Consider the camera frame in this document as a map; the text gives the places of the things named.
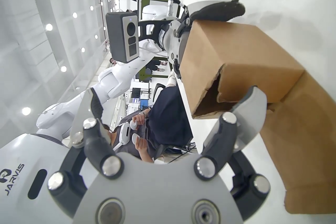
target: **ceiling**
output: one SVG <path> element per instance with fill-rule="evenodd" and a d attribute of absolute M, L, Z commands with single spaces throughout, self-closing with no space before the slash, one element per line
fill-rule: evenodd
<path fill-rule="evenodd" d="M 0 147 L 35 132 L 39 113 L 89 85 L 106 55 L 107 2 L 0 0 Z"/>

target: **hand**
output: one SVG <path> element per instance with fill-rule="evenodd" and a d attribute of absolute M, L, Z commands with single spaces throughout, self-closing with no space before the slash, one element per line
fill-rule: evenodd
<path fill-rule="evenodd" d="M 147 153 L 147 140 L 141 137 L 137 137 L 135 141 L 135 148 L 139 153 Z"/>
<path fill-rule="evenodd" d="M 138 126 L 136 127 L 136 129 L 138 129 L 139 125 L 145 124 L 145 118 L 146 118 L 146 115 L 144 115 L 143 113 L 132 117 L 133 122 L 138 123 Z"/>

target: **humanoid robot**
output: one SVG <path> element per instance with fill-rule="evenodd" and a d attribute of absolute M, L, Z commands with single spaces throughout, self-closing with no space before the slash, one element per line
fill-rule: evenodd
<path fill-rule="evenodd" d="M 188 7 L 174 1 L 184 8 L 181 19 L 171 16 L 171 4 L 151 21 L 138 22 L 134 13 L 108 13 L 111 51 L 119 63 L 71 101 L 43 111 L 36 134 L 23 134 L 0 149 L 2 223 L 239 224 L 260 208 L 270 184 L 241 152 L 265 120 L 267 99 L 255 86 L 217 120 L 201 154 L 178 162 L 156 165 L 116 155 L 102 132 L 102 103 L 125 93 L 156 53 L 168 53 L 180 78 L 194 20 L 228 21 L 245 12 L 237 0 Z M 121 144 L 130 140 L 125 133 Z M 61 143 L 68 135 L 70 149 Z M 232 190 L 218 176 L 226 163 L 235 174 Z"/>

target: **cable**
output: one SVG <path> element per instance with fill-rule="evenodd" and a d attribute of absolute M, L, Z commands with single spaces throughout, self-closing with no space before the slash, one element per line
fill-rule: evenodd
<path fill-rule="evenodd" d="M 186 7 L 187 7 L 185 4 L 181 3 L 180 0 L 171 0 L 171 1 L 177 3 L 177 4 L 178 4 L 180 7 L 182 7 L 183 9 L 186 9 Z"/>
<path fill-rule="evenodd" d="M 148 51 L 148 52 L 150 52 L 150 53 L 152 53 L 152 54 L 155 54 L 155 55 L 158 55 L 158 56 L 160 56 L 160 57 L 165 57 L 165 58 L 166 58 L 166 56 L 164 56 L 164 55 L 159 55 L 159 53 L 162 52 L 162 51 L 159 51 L 159 52 L 156 53 L 156 52 L 154 52 L 154 51 L 150 51 L 150 50 L 147 50 L 147 49 L 142 48 L 142 47 L 139 47 L 139 49 L 142 49 L 142 50 Z"/>
<path fill-rule="evenodd" d="M 168 162 L 168 163 L 171 163 L 171 162 L 173 162 L 174 160 L 176 160 L 176 159 L 178 159 L 178 158 L 181 158 L 181 157 L 182 157 L 183 155 L 185 155 L 186 153 L 192 153 L 192 152 L 190 152 L 190 151 L 193 150 L 193 149 L 195 149 L 195 148 L 196 148 L 196 146 L 193 147 L 193 148 L 191 148 L 190 150 L 186 151 L 185 153 L 182 153 L 181 155 L 179 155 L 178 157 L 174 158 L 173 160 L 171 160 L 171 161 Z"/>

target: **cardboard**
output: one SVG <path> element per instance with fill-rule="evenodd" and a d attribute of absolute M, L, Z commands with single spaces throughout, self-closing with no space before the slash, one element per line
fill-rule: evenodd
<path fill-rule="evenodd" d="M 267 95 L 261 136 L 290 213 L 336 213 L 336 104 L 255 26 L 195 21 L 180 72 L 193 118 L 216 118 L 247 89 Z"/>
<path fill-rule="evenodd" d="M 336 213 L 336 104 L 307 73 L 269 106 L 260 133 L 289 213 Z"/>
<path fill-rule="evenodd" d="M 304 68 L 256 26 L 194 21 L 180 72 L 194 118 L 229 110 L 257 85 L 280 101 Z"/>

